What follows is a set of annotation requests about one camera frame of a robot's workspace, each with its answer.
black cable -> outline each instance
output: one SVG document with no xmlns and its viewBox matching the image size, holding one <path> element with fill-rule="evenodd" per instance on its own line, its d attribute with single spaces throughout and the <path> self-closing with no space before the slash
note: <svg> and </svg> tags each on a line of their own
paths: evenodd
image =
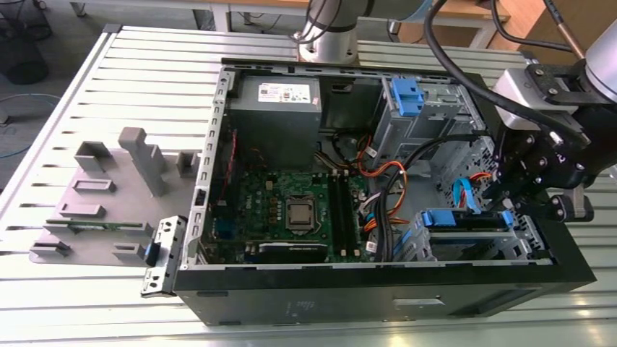
<svg viewBox="0 0 617 347">
<path fill-rule="evenodd" d="M 244 13 L 239 12 L 239 14 L 244 17 L 245 20 L 248 20 L 247 17 L 245 17 L 245 15 L 244 15 Z M 255 18 L 255 19 L 256 19 L 256 18 L 261 18 L 264 15 L 265 15 L 265 13 L 260 14 L 259 16 L 253 16 L 253 15 L 249 13 L 249 18 Z"/>
<path fill-rule="evenodd" d="M 315 22 L 317 22 L 319 15 L 321 14 L 321 10 L 323 10 L 323 8 L 324 8 L 324 6 L 327 4 L 327 1 L 328 0 L 324 0 L 324 2 L 321 3 L 321 7 L 319 8 L 316 18 L 313 19 L 311 29 L 307 30 L 305 36 L 311 33 L 311 30 L 315 27 Z M 332 20 L 329 21 L 327 27 L 321 30 L 321 32 L 316 36 L 313 36 L 308 40 L 296 39 L 293 36 L 291 36 L 291 40 L 295 41 L 299 45 L 308 45 L 309 43 L 316 42 L 319 40 L 319 38 L 321 38 L 327 34 L 329 27 L 332 27 L 332 24 L 335 23 L 336 17 L 339 17 L 339 12 L 340 12 L 340 8 L 341 8 L 343 4 L 344 4 L 344 0 L 339 0 L 339 6 L 336 7 L 336 12 L 335 12 L 335 15 L 332 16 Z"/>
<path fill-rule="evenodd" d="M 309 21 L 309 16 L 311 16 L 311 9 L 312 9 L 312 3 L 313 3 L 313 0 L 308 0 L 308 5 L 307 5 L 307 13 L 305 13 L 305 23 Z M 319 18 L 319 16 L 321 15 L 321 11 L 324 10 L 324 6 L 327 5 L 327 2 L 324 1 L 321 3 L 321 7 L 319 8 L 319 11 L 317 11 L 317 15 L 316 15 L 316 18 Z M 295 38 L 293 35 L 289 35 L 288 37 L 291 38 L 291 40 L 296 43 L 299 43 L 300 41 L 303 41 L 304 39 L 307 39 L 307 36 L 309 35 L 312 29 L 316 27 L 316 21 L 312 21 L 311 22 L 311 26 L 308 27 L 309 29 L 307 30 L 307 33 L 300 37 L 300 38 Z"/>
<path fill-rule="evenodd" d="M 457 79 L 459 83 L 477 96 L 488 100 L 494 106 L 498 106 L 505 111 L 516 114 L 522 119 L 526 119 L 532 123 L 537 124 L 540 129 L 548 134 L 550 132 L 557 133 L 562 137 L 562 144 L 576 145 L 577 147 L 585 148 L 589 144 L 588 137 L 578 133 L 573 128 L 566 126 L 561 121 L 546 116 L 537 110 L 522 106 L 502 95 L 497 94 L 492 90 L 480 87 L 465 75 L 463 70 L 455 64 L 452 59 L 448 57 L 433 33 L 433 20 L 437 13 L 444 6 L 447 0 L 437 0 L 437 3 L 431 8 L 427 19 L 424 20 L 424 34 L 427 36 L 427 42 L 433 51 L 433 55 L 441 63 L 448 73 Z"/>
<path fill-rule="evenodd" d="M 355 165 L 353 163 L 351 162 L 351 160 L 348 160 L 345 158 L 345 155 L 343 153 L 343 150 L 340 149 L 339 147 L 339 136 L 340 136 L 340 133 L 336 132 L 335 135 L 332 135 L 332 140 L 331 140 L 331 143 L 332 143 L 332 148 L 335 149 L 335 153 L 336 153 L 336 156 L 339 157 L 339 159 L 341 159 L 341 161 L 345 163 L 347 167 L 349 168 L 349 170 L 355 173 L 360 173 L 360 171 L 355 168 Z"/>
<path fill-rule="evenodd" d="M 272 29 L 273 29 L 273 27 L 275 27 L 275 26 L 277 25 L 277 23 L 279 23 L 279 19 L 281 18 L 281 16 L 283 16 L 283 14 L 279 14 L 279 17 L 277 17 L 276 20 L 273 21 L 271 27 L 261 30 L 261 33 L 263 33 L 263 34 L 265 34 L 268 30 L 272 30 Z"/>
<path fill-rule="evenodd" d="M 429 141 L 427 141 L 420 147 L 412 152 L 409 157 L 407 157 L 405 162 L 403 163 L 403 167 L 409 169 L 409 167 L 416 163 L 416 161 L 423 158 L 423 155 L 428 153 L 429 150 L 440 146 L 443 143 L 452 142 L 452 141 L 463 141 L 463 142 L 472 142 L 480 138 L 480 134 L 452 134 L 444 137 L 437 137 Z M 385 204 L 388 202 L 388 195 L 392 187 L 395 186 L 396 180 L 403 177 L 400 171 L 397 170 L 395 174 L 391 176 L 388 183 L 385 185 L 384 190 L 381 191 L 381 195 L 379 196 L 376 208 L 375 208 L 375 220 L 377 222 L 377 233 L 379 235 L 384 235 L 384 241 L 377 243 L 377 250 L 383 253 L 383 261 L 389 262 L 392 259 L 392 250 L 389 249 L 389 245 L 392 245 L 392 226 L 389 224 L 388 219 L 388 209 L 385 208 Z"/>
<path fill-rule="evenodd" d="M 556 24 L 560 25 L 562 23 L 562 17 L 561 17 L 560 10 L 557 9 L 557 6 L 553 3 L 553 0 L 544 0 L 544 5 L 546 6 L 546 9 L 549 10 L 550 17 L 553 17 Z"/>
<path fill-rule="evenodd" d="M 528 40 L 525 38 L 517 38 L 516 36 L 510 35 L 508 31 L 505 31 L 504 24 L 500 21 L 500 14 L 497 12 L 497 0 L 490 0 L 490 14 L 493 16 L 493 23 L 497 28 L 497 32 L 508 41 L 521 43 L 529 46 L 537 46 L 544 48 L 556 49 L 564 52 L 572 52 L 572 48 L 568 45 L 554 42 L 538 41 L 538 40 Z"/>
</svg>

power supply label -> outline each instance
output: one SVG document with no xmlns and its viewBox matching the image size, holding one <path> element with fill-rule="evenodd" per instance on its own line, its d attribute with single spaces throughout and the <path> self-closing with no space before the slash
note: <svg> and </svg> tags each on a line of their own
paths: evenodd
<svg viewBox="0 0 617 347">
<path fill-rule="evenodd" d="M 261 103 L 311 103 L 309 85 L 263 83 L 257 101 Z"/>
</svg>

black trash bin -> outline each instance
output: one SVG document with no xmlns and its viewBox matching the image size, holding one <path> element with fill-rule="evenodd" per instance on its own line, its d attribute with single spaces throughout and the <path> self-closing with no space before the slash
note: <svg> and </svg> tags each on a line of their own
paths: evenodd
<svg viewBox="0 0 617 347">
<path fill-rule="evenodd" d="M 43 40 L 52 34 L 49 22 L 43 10 L 43 0 L 0 0 L 1 18 L 20 21 L 33 40 Z"/>
<path fill-rule="evenodd" d="M 0 74 L 16 85 L 41 81 L 49 70 L 25 25 L 0 18 Z"/>
</svg>

floor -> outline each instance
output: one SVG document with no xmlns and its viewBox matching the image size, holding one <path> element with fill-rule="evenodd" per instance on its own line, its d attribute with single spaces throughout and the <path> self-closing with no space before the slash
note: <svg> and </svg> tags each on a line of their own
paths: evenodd
<svg viewBox="0 0 617 347">
<path fill-rule="evenodd" d="M 55 34 L 37 45 L 49 65 L 49 76 L 33 85 L 12 85 L 0 75 L 0 99 L 21 93 L 61 96 L 107 23 L 176 29 L 196 28 L 193 14 L 185 9 L 88 4 L 88 15 L 77 18 L 68 2 L 49 1 L 47 5 L 44 13 Z M 260 18 L 252 18 L 253 25 L 244 25 L 240 13 L 233 13 L 232 28 L 245 33 L 261 33 L 267 30 L 271 34 L 287 35 L 304 24 L 303 17 L 281 16 L 272 27 L 276 20 L 277 15 L 265 14 Z M 361 40 L 389 40 L 384 22 L 360 22 L 357 34 Z M 0 127 L 0 189 L 7 185 L 25 152 L 8 158 L 3 156 L 23 150 L 32 143 L 52 112 L 49 102 L 55 103 L 56 100 L 24 97 L 13 98 L 0 105 L 0 112 L 4 110 L 11 116 L 9 125 Z"/>
</svg>

blue plastic clip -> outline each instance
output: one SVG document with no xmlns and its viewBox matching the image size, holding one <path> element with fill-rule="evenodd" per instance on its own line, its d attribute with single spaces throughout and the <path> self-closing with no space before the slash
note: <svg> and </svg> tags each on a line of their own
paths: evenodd
<svg viewBox="0 0 617 347">
<path fill-rule="evenodd" d="M 420 115 L 424 107 L 424 93 L 416 80 L 392 78 L 392 94 L 399 103 L 399 113 L 403 117 Z"/>
<path fill-rule="evenodd" d="M 501 211 L 501 216 L 504 217 L 504 222 L 508 228 L 512 228 L 514 226 L 514 216 L 512 215 L 512 212 L 508 210 Z"/>
<path fill-rule="evenodd" d="M 460 178 L 455 181 L 455 186 L 452 187 L 452 194 L 455 195 L 455 206 L 459 206 L 460 199 L 461 199 L 461 186 L 465 190 L 465 202 L 467 207 L 472 209 L 472 213 L 479 215 L 483 213 L 481 209 L 476 205 L 476 200 L 473 199 L 473 190 L 472 190 L 472 182 L 469 179 Z"/>
<path fill-rule="evenodd" d="M 432 226 L 456 226 L 455 213 L 451 210 L 427 210 L 424 214 L 431 216 Z"/>
</svg>

